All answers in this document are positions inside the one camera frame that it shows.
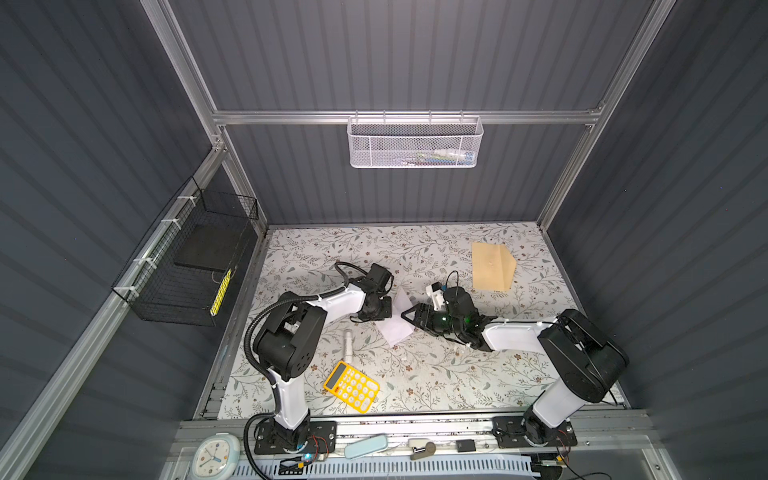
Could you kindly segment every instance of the white paper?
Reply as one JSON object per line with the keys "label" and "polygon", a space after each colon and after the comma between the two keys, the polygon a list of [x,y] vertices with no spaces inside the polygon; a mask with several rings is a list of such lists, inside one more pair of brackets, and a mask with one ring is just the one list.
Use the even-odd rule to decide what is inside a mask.
{"label": "white paper", "polygon": [[392,300],[392,316],[380,322],[375,322],[376,328],[382,333],[384,340],[387,341],[389,346],[395,346],[397,343],[402,342],[416,329],[416,327],[400,317],[401,313],[412,306],[413,304],[411,299],[408,298],[408,293],[406,293],[405,289],[400,288]]}

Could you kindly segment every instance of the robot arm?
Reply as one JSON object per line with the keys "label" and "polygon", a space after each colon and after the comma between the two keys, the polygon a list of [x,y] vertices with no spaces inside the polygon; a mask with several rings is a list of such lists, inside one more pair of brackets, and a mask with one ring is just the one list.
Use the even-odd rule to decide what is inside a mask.
{"label": "robot arm", "polygon": [[[340,265],[356,268],[365,276],[349,279]],[[362,321],[392,315],[392,299],[386,295],[392,274],[386,268],[374,263],[365,272],[343,262],[335,267],[344,276],[343,287],[317,296],[283,293],[252,322],[243,342],[246,358],[272,386],[276,441],[286,450],[297,450],[306,441],[310,411],[304,399],[303,374],[315,355],[323,326],[355,314]],[[253,339],[255,326],[265,314],[268,316]]]}
{"label": "robot arm", "polygon": [[420,303],[402,318],[434,336],[474,349],[528,350],[546,354],[560,378],[524,414],[518,434],[532,445],[556,438],[563,422],[587,402],[600,402],[629,365],[624,351],[578,310],[536,320],[484,316],[460,286],[427,287],[432,304]]}

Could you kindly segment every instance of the gray corrugated wall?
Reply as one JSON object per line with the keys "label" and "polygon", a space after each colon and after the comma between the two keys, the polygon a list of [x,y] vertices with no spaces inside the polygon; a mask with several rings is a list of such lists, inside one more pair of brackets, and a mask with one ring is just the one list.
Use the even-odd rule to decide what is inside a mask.
{"label": "gray corrugated wall", "polygon": [[650,2],[173,0],[220,110],[592,108]]}
{"label": "gray corrugated wall", "polygon": [[[596,107],[650,2],[171,4],[221,110],[469,111]],[[534,220],[583,131],[487,125],[473,169],[359,171],[342,127],[227,129],[273,224]]]}
{"label": "gray corrugated wall", "polygon": [[549,230],[686,479],[765,472],[767,105],[768,4],[678,0]]}
{"label": "gray corrugated wall", "polygon": [[271,224],[536,220],[584,131],[489,125],[477,167],[403,170],[351,168],[343,126],[229,129]]}
{"label": "gray corrugated wall", "polygon": [[[3,2],[0,75],[2,444],[210,144],[138,2]],[[129,317],[29,478],[164,455],[219,335]]]}

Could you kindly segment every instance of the table surface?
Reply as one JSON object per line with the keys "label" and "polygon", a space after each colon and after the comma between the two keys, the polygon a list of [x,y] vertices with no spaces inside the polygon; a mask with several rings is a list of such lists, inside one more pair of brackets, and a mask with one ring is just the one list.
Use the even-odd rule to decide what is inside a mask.
{"label": "table surface", "polygon": [[[472,243],[504,244],[517,260],[508,292],[472,289]],[[474,223],[417,227],[350,227],[276,230],[253,299],[250,318],[290,290],[300,295],[341,284],[333,263],[367,270],[378,263],[395,277],[392,296],[405,289],[427,301],[428,284],[459,272],[460,283],[485,315],[509,319],[554,316],[574,301],[535,223]],[[546,355],[505,350],[484,353],[416,330],[390,347],[373,323],[341,319],[326,325],[306,376],[313,415],[355,413],[323,389],[343,357],[344,330],[353,331],[354,366],[382,387],[368,413],[424,412],[527,406],[557,379]],[[240,349],[227,384],[220,419],[247,418],[273,409],[267,381]]]}

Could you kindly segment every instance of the cardboard piece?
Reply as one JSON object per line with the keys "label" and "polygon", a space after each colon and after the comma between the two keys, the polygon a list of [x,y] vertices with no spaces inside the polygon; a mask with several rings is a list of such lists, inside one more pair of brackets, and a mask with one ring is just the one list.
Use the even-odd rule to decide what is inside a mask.
{"label": "cardboard piece", "polygon": [[472,286],[476,290],[506,292],[517,265],[505,245],[472,244]]}

